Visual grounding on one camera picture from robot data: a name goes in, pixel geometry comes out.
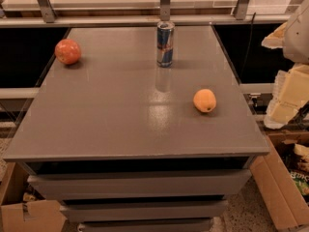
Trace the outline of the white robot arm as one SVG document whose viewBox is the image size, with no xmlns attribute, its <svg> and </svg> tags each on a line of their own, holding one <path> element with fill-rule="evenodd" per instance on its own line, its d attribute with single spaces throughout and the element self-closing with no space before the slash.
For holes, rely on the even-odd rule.
<svg viewBox="0 0 309 232">
<path fill-rule="evenodd" d="M 309 63 L 309 0 L 303 0 L 287 21 L 283 54 L 295 63 Z"/>
</svg>

